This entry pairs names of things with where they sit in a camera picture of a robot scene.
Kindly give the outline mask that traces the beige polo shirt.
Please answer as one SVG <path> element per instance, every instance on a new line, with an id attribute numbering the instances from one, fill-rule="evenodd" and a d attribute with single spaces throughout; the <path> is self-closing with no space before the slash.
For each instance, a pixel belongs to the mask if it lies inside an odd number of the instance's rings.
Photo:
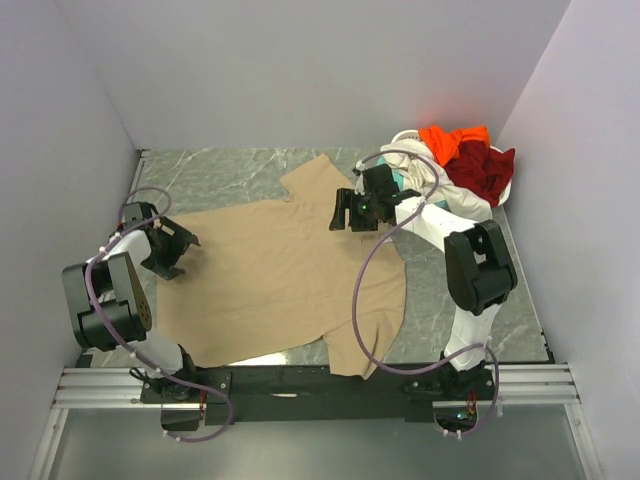
<path id="1" fill-rule="evenodd" d="M 155 322 L 202 367 L 281 352 L 316 340 L 335 375 L 375 371 L 352 326 L 356 277 L 380 236 L 330 231 L 335 195 L 349 186 L 326 156 L 281 178 L 284 199 L 181 215 L 200 246 L 184 274 L 157 284 Z M 357 321 L 377 360 L 404 320 L 405 264 L 391 242 L 377 250 L 359 290 Z"/>

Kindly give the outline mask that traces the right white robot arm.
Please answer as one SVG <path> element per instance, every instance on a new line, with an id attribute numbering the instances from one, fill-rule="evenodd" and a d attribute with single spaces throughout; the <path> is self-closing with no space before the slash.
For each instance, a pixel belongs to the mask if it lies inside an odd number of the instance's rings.
<path id="1" fill-rule="evenodd" d="M 359 173 L 358 189 L 336 191 L 331 231 L 351 229 L 375 232 L 381 223 L 391 226 L 369 251 L 356 277 L 352 294 L 352 326 L 365 356 L 389 373 L 410 376 L 426 374 L 446 364 L 439 374 L 444 395 L 460 399 L 474 386 L 470 370 L 480 366 L 490 353 L 488 342 L 494 319 L 518 279 L 500 226 L 493 220 L 475 222 L 457 216 L 428 201 L 416 190 L 400 190 L 386 164 Z M 360 285 L 377 250 L 399 230 L 412 233 L 444 255 L 446 283 L 456 309 L 443 358 L 414 370 L 401 370 L 377 360 L 365 346 L 357 321 Z"/>

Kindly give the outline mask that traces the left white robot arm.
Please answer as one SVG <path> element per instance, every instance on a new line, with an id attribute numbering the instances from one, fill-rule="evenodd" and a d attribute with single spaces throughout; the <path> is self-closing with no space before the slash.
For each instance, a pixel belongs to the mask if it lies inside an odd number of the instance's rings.
<path id="1" fill-rule="evenodd" d="M 190 355 L 153 326 L 139 272 L 163 280 L 184 274 L 177 266 L 197 236 L 148 202 L 125 205 L 122 221 L 97 258 L 68 266 L 61 274 L 76 342 L 102 352 L 123 348 L 137 365 L 130 375 L 179 402 L 193 399 L 200 378 Z"/>

